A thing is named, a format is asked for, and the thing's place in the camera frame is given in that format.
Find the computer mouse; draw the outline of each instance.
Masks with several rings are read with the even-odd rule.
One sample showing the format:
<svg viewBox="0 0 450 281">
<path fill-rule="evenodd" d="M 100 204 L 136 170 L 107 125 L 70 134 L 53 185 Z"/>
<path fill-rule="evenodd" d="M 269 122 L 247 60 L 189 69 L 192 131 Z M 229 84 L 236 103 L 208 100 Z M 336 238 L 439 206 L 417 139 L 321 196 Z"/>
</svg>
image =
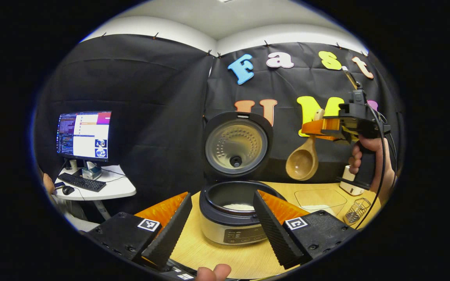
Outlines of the computer mouse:
<svg viewBox="0 0 450 281">
<path fill-rule="evenodd" d="M 64 186 L 64 188 L 62 189 L 62 192 L 64 193 L 64 195 L 69 195 L 74 191 L 74 187 L 69 187 L 69 186 Z"/>
</svg>

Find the computer monitor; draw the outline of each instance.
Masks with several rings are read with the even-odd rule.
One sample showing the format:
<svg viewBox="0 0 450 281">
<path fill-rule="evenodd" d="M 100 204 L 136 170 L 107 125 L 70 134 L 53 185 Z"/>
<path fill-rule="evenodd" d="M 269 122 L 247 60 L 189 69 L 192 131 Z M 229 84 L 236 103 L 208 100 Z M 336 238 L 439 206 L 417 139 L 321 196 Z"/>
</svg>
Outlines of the computer monitor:
<svg viewBox="0 0 450 281">
<path fill-rule="evenodd" d="M 107 162 L 111 111 L 60 114 L 57 153 L 65 158 Z"/>
</svg>

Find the blue letter f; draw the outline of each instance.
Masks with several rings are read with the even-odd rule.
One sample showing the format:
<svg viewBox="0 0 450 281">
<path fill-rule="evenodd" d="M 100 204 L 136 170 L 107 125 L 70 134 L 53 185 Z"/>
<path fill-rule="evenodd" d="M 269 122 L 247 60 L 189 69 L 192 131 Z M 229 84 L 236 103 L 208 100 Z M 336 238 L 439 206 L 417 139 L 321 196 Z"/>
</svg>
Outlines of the blue letter f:
<svg viewBox="0 0 450 281">
<path fill-rule="evenodd" d="M 253 57 L 249 54 L 245 54 L 242 57 L 240 57 L 238 60 L 236 60 L 235 62 L 232 62 L 228 69 L 232 69 L 232 71 L 235 73 L 235 75 L 237 76 L 238 80 L 237 80 L 237 84 L 241 85 L 244 82 L 248 81 L 249 79 L 251 79 L 251 77 L 253 77 L 253 75 L 255 75 L 252 72 L 248 72 L 246 69 L 252 70 L 253 69 L 253 65 L 250 61 L 248 61 L 247 59 L 252 59 Z"/>
</svg>

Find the rice cooker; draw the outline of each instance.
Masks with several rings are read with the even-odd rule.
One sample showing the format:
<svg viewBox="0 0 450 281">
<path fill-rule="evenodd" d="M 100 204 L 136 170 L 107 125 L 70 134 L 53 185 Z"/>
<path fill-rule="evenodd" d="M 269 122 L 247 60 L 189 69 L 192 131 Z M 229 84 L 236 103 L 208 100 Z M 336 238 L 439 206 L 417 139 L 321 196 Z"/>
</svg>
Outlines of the rice cooker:
<svg viewBox="0 0 450 281">
<path fill-rule="evenodd" d="M 203 161 L 207 183 L 199 197 L 203 234 L 219 244 L 251 244 L 266 239 L 255 213 L 253 197 L 277 191 L 248 180 L 266 165 L 273 140 L 267 119 L 248 112 L 225 112 L 204 129 Z"/>
</svg>

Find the wire basket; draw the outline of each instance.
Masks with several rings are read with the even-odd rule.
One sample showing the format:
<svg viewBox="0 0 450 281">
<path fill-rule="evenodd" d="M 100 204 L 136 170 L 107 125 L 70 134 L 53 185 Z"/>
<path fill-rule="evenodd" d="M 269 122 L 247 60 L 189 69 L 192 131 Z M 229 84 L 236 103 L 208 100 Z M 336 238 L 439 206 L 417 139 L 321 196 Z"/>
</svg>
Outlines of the wire basket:
<svg viewBox="0 0 450 281">
<path fill-rule="evenodd" d="M 371 203 L 365 198 L 359 198 L 355 200 L 354 204 L 350 207 L 350 210 L 346 212 L 345 216 L 343 217 L 343 220 L 349 226 L 355 224 L 368 211 L 370 205 Z"/>
</svg>

